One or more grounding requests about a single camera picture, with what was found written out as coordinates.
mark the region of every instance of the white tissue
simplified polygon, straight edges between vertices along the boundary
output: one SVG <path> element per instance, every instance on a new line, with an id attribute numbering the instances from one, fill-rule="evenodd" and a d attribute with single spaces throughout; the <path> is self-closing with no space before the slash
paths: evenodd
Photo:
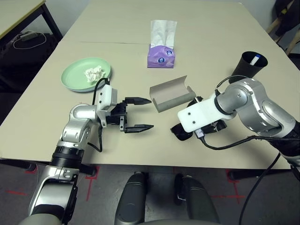
<path id="1" fill-rule="evenodd" d="M 173 49 L 176 25 L 177 25 L 176 21 L 152 20 L 151 21 L 151 48 L 158 45 L 164 45 Z"/>
<path id="2" fill-rule="evenodd" d="M 97 66 L 95 68 L 89 68 L 84 72 L 86 78 L 88 79 L 88 83 L 92 83 L 94 81 L 100 80 L 102 76 L 105 75 L 105 72 L 101 68 L 101 66 Z"/>

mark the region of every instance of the wall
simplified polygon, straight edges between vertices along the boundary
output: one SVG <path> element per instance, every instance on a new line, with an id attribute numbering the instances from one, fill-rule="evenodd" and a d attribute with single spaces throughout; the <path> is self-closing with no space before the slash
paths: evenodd
<path id="1" fill-rule="evenodd" d="M 61 33 L 64 35 L 72 26 L 75 20 L 79 17 L 90 0 L 46 0 L 46 5 L 49 8 L 54 20 L 56 21 Z M 241 2 L 252 14 L 252 16 L 266 29 L 276 18 L 273 6 L 276 0 L 210 0 L 210 1 L 235 1 Z M 47 24 L 40 16 L 27 30 L 40 32 L 50 32 Z M 287 33 L 280 41 L 280 45 L 286 48 L 292 40 L 297 28 Z M 300 44 L 293 50 L 294 53 L 300 53 Z"/>

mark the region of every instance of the tissue box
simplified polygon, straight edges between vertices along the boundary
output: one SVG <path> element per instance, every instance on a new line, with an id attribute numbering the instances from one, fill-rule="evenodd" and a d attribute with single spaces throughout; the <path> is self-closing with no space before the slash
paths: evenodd
<path id="1" fill-rule="evenodd" d="M 173 68 L 175 61 L 174 37 L 176 21 L 152 20 L 151 45 L 148 52 L 148 68 Z"/>
<path id="2" fill-rule="evenodd" d="M 173 68 L 175 61 L 175 52 L 172 48 L 164 45 L 149 48 L 148 68 Z"/>

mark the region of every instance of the white plastic mount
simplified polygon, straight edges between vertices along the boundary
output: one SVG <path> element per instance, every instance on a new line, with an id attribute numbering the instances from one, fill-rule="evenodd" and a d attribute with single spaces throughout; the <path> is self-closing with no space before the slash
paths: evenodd
<path id="1" fill-rule="evenodd" d="M 96 114 L 104 128 L 107 127 L 106 116 L 111 114 L 111 110 L 113 110 L 117 104 L 117 95 L 118 91 L 108 84 L 104 85 L 99 93 Z"/>
<path id="2" fill-rule="evenodd" d="M 225 115 L 215 106 L 216 94 L 212 94 L 207 100 L 195 103 L 177 113 L 180 123 L 186 132 L 193 132 L 217 120 L 231 120 L 236 113 Z"/>

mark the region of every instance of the purple tissue box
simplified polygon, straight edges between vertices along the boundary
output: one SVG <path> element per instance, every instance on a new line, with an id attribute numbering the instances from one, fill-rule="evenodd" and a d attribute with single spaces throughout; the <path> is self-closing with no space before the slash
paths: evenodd
<path id="1" fill-rule="evenodd" d="M 147 67 L 148 68 L 173 68 L 175 61 L 175 52 L 172 48 L 158 45 L 149 48 Z"/>

